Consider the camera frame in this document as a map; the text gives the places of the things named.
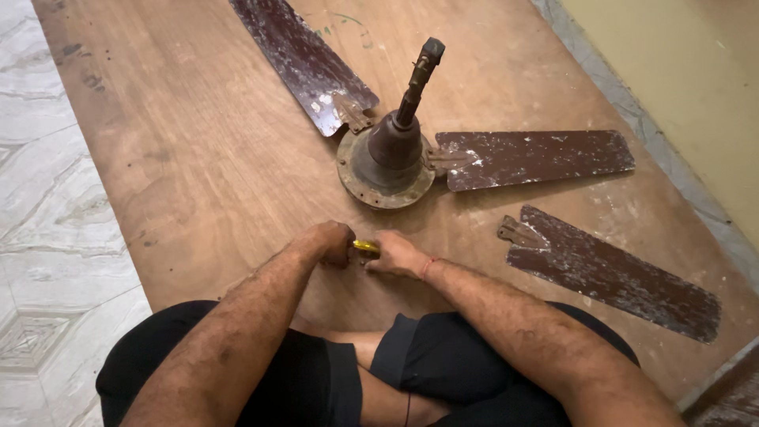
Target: marble floor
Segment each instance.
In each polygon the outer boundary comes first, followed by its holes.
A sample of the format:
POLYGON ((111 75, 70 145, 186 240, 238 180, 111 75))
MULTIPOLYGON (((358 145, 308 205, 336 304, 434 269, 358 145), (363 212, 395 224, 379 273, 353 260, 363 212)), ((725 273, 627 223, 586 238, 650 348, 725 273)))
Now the marble floor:
MULTIPOLYGON (((582 30, 557 0, 532 1, 759 289, 754 249, 582 30)), ((150 307, 32 5, 3 6, 0 425, 102 425, 97 372, 150 307)))

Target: wooden board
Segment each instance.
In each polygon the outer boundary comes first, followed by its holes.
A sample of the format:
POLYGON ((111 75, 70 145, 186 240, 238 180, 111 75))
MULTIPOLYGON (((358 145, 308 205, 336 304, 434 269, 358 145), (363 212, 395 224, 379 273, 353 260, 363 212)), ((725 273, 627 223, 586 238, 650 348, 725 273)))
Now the wooden board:
MULTIPOLYGON (((679 399, 759 333, 757 297, 707 228, 528 0, 296 0, 296 11, 394 109, 429 36, 446 55, 417 113, 438 131, 619 129, 637 169, 451 193, 396 212, 353 202, 337 142, 303 113, 226 0, 34 0, 90 152, 154 310, 216 299, 310 224, 387 227, 426 250, 587 309, 679 399), (505 264, 495 231, 524 203, 716 294, 708 346, 505 264)), ((317 268, 301 313, 345 330, 445 310, 424 285, 317 268)))

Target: rusty fan blade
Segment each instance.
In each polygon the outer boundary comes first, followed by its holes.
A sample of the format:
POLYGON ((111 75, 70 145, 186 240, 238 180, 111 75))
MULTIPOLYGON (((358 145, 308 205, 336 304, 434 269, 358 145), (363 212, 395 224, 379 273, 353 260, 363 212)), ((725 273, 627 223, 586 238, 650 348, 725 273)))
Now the rusty fan blade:
POLYGON ((513 245, 507 264, 702 343, 716 339, 714 294, 530 205, 521 221, 549 248, 513 245))
POLYGON ((285 0, 229 2, 322 135, 332 136, 342 126, 332 101, 335 92, 361 109, 380 103, 285 0))
POLYGON ((576 178, 635 168, 617 131, 441 132, 440 148, 477 159, 448 171, 452 191, 576 178))

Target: yellow screwdriver handle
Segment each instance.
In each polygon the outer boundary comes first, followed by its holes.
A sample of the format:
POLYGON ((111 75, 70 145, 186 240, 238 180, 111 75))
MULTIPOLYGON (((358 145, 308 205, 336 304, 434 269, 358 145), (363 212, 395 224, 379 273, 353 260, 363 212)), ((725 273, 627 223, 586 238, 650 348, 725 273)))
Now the yellow screwdriver handle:
POLYGON ((372 242, 368 242, 366 240, 354 240, 353 241, 353 247, 356 249, 360 249, 362 251, 369 251, 374 252, 375 254, 380 253, 380 247, 372 242))

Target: hand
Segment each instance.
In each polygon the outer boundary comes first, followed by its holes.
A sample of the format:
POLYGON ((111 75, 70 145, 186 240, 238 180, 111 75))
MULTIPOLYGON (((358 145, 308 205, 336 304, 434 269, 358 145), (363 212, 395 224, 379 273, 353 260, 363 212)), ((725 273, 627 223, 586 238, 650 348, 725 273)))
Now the hand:
POLYGON ((348 225, 330 220, 306 230, 304 238, 318 245, 321 262, 343 268, 348 266, 348 249, 353 247, 356 239, 348 225))
POLYGON ((379 259, 367 262, 365 267, 368 271, 421 280, 422 270, 430 260, 429 255, 395 230, 377 232, 374 242, 379 245, 379 259))

